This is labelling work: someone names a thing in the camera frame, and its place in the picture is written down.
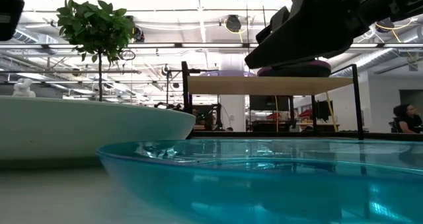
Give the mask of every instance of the white bowl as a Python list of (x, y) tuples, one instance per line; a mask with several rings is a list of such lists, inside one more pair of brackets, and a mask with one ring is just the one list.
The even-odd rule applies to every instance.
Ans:
[(185, 139), (193, 115), (55, 98), (0, 96), (0, 161), (94, 157), (102, 145)]

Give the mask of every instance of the white table surface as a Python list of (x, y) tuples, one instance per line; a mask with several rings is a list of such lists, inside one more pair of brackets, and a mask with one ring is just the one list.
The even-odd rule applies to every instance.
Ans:
[(191, 224), (131, 197), (102, 168), (0, 171), (2, 224)]

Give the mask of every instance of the white wall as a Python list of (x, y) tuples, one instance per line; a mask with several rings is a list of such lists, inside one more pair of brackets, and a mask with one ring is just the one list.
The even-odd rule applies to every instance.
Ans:
[(245, 96), (220, 95), (220, 103), (223, 127), (232, 127), (233, 131), (245, 131)]
[(369, 76), (371, 132), (391, 132), (388, 123), (393, 120), (393, 108), (401, 103), (400, 90), (423, 89), (423, 79), (416, 77)]
[[(370, 97), (369, 97), (369, 82), (367, 72), (360, 73), (359, 79), (360, 101), (362, 111), (364, 112), (364, 125), (371, 129), (372, 122), (370, 116)], [(316, 95), (316, 101), (326, 101), (326, 94)], [(338, 119), (339, 130), (357, 130), (356, 106), (354, 101), (353, 85), (348, 85), (333, 91), (329, 91), (329, 98), (333, 103), (333, 112)], [(294, 108), (306, 106), (311, 104), (311, 97), (295, 98)]]

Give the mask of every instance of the person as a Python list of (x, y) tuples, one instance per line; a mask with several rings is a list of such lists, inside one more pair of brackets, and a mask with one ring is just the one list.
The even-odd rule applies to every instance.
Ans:
[(422, 119), (416, 109), (410, 104), (402, 104), (394, 107), (395, 125), (399, 133), (420, 133), (418, 126), (422, 125)]

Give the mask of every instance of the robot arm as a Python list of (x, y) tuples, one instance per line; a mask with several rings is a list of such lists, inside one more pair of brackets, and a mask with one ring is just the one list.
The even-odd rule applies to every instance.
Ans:
[(423, 13), (423, 0), (292, 0), (256, 39), (245, 62), (251, 69), (279, 67), (345, 52), (377, 21), (395, 22)]

